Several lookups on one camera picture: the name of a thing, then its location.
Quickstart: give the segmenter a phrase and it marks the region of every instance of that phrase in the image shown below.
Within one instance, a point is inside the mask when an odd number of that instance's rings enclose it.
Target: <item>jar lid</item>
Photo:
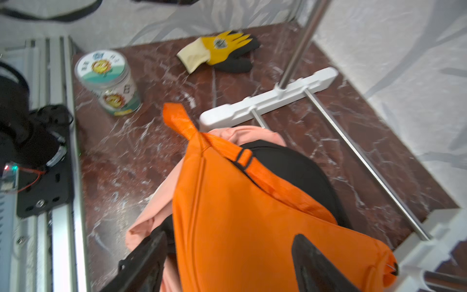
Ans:
[[[112,50],[99,50],[81,57],[75,67],[76,76],[88,84],[105,84],[120,79],[126,67],[125,57]]]

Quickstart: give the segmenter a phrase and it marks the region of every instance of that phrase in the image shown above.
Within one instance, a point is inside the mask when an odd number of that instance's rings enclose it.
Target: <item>plastic jar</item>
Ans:
[[[121,53],[99,50],[84,55],[76,63],[75,74],[111,115],[131,114],[141,107],[128,62]]]

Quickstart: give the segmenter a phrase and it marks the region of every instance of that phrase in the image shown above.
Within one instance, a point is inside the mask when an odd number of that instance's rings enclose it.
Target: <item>orange bag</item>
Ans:
[[[182,105],[166,103],[163,115],[190,141],[173,199],[184,292],[298,291],[291,254],[297,234],[364,292],[395,281],[396,259],[384,243],[338,226],[327,209],[250,150],[198,132]]]

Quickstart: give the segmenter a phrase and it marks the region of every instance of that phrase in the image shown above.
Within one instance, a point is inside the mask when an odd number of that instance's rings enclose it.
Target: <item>pink cloth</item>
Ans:
[[[242,145],[256,140],[265,140],[281,146],[285,146],[284,139],[270,130],[256,126],[238,126],[234,128],[219,128],[209,132],[234,144]],[[178,177],[183,165],[183,158],[177,163],[167,178],[152,194],[146,208],[136,219],[136,222],[128,229],[125,236],[125,244],[129,250],[134,250],[141,241],[149,236],[156,227],[172,214],[172,198]],[[162,277],[161,292],[181,292],[180,279],[176,266],[165,261]]]

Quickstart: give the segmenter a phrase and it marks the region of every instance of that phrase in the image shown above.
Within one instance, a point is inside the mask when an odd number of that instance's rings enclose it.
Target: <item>metal rod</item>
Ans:
[[[251,114],[253,115],[253,117],[255,118],[255,120],[258,122],[258,124],[260,124],[260,127],[263,128],[263,129],[268,129],[268,130],[271,130],[269,129],[269,126],[268,124],[266,124],[265,120],[263,120],[263,118],[261,117],[260,114],[258,114],[254,108],[251,109]]]
[[[371,175],[379,183],[379,185],[384,189],[384,191],[389,195],[389,197],[394,201],[397,208],[403,213],[406,220],[412,226],[414,231],[417,233],[423,241],[428,241],[432,236],[423,229],[422,223],[415,217],[412,211],[407,207],[407,205],[401,200],[401,198],[396,194],[396,192],[391,188],[388,182],[382,177],[378,170],[373,166],[373,164],[366,158],[363,151],[360,150],[359,146],[352,141],[352,139],[347,135],[347,133],[341,128],[337,121],[327,112],[321,102],[312,94],[308,89],[304,89],[304,93],[310,98],[311,102],[316,106],[316,108],[321,112],[324,118],[328,123],[337,131],[339,136],[345,141],[347,146],[354,152],[358,159],[363,163],[363,165],[368,169]]]
[[[465,292],[467,291],[467,278],[426,271],[423,275],[425,283],[434,291]]]
[[[285,89],[290,81],[290,78],[292,78],[297,71],[298,63],[302,59],[303,53],[305,53],[305,51],[308,49],[311,38],[313,37],[319,22],[323,18],[329,3],[331,3],[331,0],[317,0],[313,6],[308,21],[300,33],[300,39],[298,41],[297,47],[290,57],[289,63],[284,70],[284,74],[278,83],[279,88]]]

